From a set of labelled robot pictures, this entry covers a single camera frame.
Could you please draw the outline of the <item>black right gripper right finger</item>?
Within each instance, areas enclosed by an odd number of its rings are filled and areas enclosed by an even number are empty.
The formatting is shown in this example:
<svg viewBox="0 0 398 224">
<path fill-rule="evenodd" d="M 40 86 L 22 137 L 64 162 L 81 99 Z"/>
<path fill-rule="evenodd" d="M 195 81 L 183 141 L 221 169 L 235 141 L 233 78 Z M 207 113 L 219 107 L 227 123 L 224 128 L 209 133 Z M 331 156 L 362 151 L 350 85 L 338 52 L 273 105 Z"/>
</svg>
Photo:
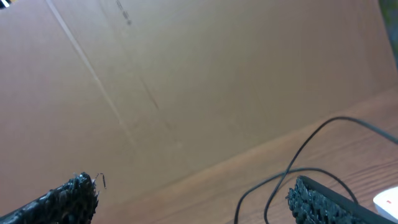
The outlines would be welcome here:
<svg viewBox="0 0 398 224">
<path fill-rule="evenodd" d="M 302 175 L 286 199 L 297 224 L 394 224 Z"/>
</svg>

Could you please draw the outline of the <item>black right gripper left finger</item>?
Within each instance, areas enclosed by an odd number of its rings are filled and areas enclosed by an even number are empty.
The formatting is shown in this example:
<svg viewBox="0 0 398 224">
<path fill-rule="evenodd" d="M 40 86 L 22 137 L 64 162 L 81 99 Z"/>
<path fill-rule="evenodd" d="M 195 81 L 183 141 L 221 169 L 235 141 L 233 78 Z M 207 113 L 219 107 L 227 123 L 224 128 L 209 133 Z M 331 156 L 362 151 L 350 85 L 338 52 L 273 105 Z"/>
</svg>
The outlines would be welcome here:
<svg viewBox="0 0 398 224">
<path fill-rule="evenodd" d="M 98 206 L 96 179 L 82 172 L 1 217 L 1 224 L 90 224 Z"/>
</svg>

